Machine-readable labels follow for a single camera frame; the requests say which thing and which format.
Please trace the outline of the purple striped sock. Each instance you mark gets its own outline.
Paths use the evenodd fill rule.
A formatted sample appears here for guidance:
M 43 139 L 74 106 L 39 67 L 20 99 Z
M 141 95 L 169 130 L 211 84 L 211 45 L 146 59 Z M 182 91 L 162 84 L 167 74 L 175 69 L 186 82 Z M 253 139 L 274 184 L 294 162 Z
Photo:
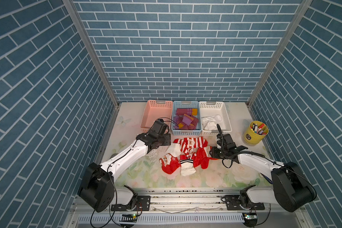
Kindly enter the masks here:
M 173 121 L 175 130 L 196 130 L 199 123 L 197 117 L 189 115 L 175 116 Z
M 197 116 L 198 115 L 198 109 L 197 108 L 177 108 L 176 109 L 176 116 Z

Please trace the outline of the white sock black stripes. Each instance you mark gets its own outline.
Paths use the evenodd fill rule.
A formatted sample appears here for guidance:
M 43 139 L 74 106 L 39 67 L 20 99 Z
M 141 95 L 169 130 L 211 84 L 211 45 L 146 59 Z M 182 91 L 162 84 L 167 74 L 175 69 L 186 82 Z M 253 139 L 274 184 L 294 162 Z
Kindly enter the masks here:
M 217 124 L 222 121 L 222 117 L 220 115 L 206 116 L 201 118 L 201 123 L 203 130 L 212 131 L 217 130 Z

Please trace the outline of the red white sock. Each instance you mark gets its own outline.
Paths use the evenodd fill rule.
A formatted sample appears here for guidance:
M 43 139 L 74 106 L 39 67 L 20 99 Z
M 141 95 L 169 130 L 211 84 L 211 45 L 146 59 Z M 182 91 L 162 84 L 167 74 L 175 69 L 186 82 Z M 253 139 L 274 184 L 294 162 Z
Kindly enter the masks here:
M 201 166 L 202 169 L 207 169 L 209 167 L 210 160 L 216 160 L 210 155 L 211 149 L 211 146 L 206 146 L 203 148 L 200 147 L 197 149 L 197 152 L 195 152 L 192 156 L 194 168 Z

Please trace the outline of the white sock front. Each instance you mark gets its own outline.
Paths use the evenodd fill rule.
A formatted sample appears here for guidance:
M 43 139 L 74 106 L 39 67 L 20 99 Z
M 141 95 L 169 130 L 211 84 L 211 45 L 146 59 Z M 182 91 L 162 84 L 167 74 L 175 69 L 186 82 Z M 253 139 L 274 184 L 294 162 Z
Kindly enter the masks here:
M 185 160 L 180 160 L 180 166 L 181 166 L 181 176 L 189 176 L 192 175 L 196 172 L 194 165 L 193 165 L 193 160 L 192 159 L 185 159 Z

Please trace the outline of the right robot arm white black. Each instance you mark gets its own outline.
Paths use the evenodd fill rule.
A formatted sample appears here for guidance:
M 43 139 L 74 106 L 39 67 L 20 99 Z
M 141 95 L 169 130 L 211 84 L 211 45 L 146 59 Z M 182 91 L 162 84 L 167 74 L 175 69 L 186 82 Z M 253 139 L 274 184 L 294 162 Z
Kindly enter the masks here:
M 246 146 L 237 146 L 231 135 L 224 134 L 219 125 L 217 130 L 217 146 L 212 147 L 211 157 L 248 166 L 270 183 L 269 187 L 251 185 L 240 190 L 237 203 L 241 208 L 250 210 L 255 205 L 268 203 L 294 212 L 317 198 L 315 188 L 296 163 L 274 161 L 263 154 L 249 151 Z

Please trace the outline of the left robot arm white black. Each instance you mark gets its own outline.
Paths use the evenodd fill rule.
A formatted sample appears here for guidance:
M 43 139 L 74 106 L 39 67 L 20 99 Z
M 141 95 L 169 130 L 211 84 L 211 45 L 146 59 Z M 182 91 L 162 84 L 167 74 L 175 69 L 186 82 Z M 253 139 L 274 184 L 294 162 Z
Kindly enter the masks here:
M 147 133 L 137 135 L 135 141 L 122 152 L 101 164 L 89 164 L 80 184 L 79 196 L 96 212 L 102 212 L 112 205 L 121 210 L 133 210 L 138 193 L 128 186 L 117 189 L 117 178 L 153 149 L 169 145 L 169 126 L 163 119 L 157 119 Z

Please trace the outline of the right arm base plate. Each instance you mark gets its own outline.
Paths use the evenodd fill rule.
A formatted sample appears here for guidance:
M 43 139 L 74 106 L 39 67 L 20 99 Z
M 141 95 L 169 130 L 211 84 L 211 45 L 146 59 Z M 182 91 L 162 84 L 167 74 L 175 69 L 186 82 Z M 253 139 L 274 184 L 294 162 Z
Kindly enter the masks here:
M 221 201 L 226 204 L 228 211 L 263 211 L 263 203 L 253 203 L 244 195 L 225 195 Z

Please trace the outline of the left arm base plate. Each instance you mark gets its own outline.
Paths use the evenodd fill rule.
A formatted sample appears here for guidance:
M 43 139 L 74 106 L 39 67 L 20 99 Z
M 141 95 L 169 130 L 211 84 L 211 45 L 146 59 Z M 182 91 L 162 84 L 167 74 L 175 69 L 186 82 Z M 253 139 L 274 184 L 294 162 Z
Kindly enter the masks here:
M 151 196 L 138 195 L 133 197 L 131 201 L 126 204 L 115 204 L 111 206 L 111 211 L 149 211 L 151 203 Z

